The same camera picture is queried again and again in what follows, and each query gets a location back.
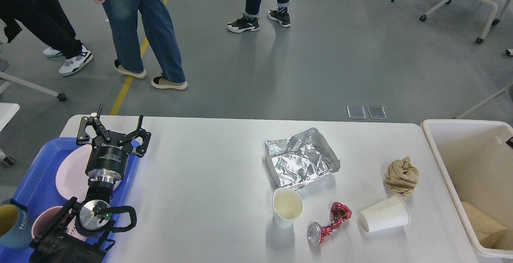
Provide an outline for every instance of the foil container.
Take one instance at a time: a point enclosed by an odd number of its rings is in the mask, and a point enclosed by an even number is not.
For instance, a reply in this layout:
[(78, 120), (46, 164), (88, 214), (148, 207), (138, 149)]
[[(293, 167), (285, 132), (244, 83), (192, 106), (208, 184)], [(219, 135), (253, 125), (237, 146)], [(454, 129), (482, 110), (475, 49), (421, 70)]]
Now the foil container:
[(340, 160), (316, 128), (284, 140), (265, 141), (266, 162), (276, 186), (300, 190), (340, 169)]

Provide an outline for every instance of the white sneaker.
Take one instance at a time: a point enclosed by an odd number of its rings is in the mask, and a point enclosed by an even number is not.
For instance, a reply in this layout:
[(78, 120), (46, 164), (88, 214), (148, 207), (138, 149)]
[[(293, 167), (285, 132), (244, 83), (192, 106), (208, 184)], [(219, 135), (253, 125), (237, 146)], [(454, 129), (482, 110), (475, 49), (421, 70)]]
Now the white sneaker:
[(57, 51), (56, 49), (53, 49), (51, 47), (45, 49), (42, 51), (44, 55), (48, 58), (58, 57), (59, 55), (62, 55), (63, 53), (61, 51)]
[(80, 55), (65, 60), (63, 66), (59, 69), (61, 75), (73, 75), (80, 71), (88, 62), (93, 58), (93, 54), (84, 45), (82, 45), (82, 52)]

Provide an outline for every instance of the crushed soda can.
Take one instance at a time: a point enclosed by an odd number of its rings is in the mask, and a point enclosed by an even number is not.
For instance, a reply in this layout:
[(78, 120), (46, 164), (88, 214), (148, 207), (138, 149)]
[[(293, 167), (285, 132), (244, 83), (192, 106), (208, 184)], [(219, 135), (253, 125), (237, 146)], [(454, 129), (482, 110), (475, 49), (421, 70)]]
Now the crushed soda can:
[(347, 206), (339, 202), (334, 202), (331, 205), (331, 215), (333, 216), (332, 223), (323, 227), (321, 227), (317, 222), (310, 224), (306, 232), (308, 243), (312, 246), (322, 243), (324, 241), (324, 237), (335, 234), (335, 232), (340, 228), (340, 225), (351, 218), (351, 214), (351, 209)]
[(316, 128), (283, 140), (265, 141), (266, 162), (276, 186), (300, 190), (340, 169), (337, 158)]

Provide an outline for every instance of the yellow floor line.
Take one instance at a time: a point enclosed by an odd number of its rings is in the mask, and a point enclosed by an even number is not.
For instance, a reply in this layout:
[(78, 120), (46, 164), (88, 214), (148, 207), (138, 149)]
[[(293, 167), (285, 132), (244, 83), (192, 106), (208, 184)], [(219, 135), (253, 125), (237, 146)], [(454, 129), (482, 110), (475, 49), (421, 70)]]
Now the yellow floor line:
[[(146, 49), (148, 48), (148, 39), (144, 38), (143, 44), (141, 45), (141, 58), (146, 53)], [(119, 112), (119, 108), (121, 108), (121, 104), (123, 104), (123, 100), (125, 100), (125, 96), (128, 93), (128, 89), (130, 88), (130, 84), (132, 84), (133, 77), (130, 75), (127, 75), (127, 78), (123, 84), (123, 87), (121, 88), (121, 91), (119, 91), (119, 94), (117, 95), (117, 99), (114, 103), (114, 106), (112, 106), (112, 109), (110, 110), (109, 115), (117, 115)]]

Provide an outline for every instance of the can lid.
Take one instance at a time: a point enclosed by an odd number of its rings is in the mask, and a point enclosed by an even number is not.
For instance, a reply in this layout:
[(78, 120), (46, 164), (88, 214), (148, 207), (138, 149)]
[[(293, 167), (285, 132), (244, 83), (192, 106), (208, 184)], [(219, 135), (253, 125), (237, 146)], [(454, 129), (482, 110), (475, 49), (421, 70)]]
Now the can lid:
[(308, 239), (308, 243), (312, 246), (316, 246), (321, 243), (321, 226), (319, 223), (313, 222), (308, 226), (306, 238)]

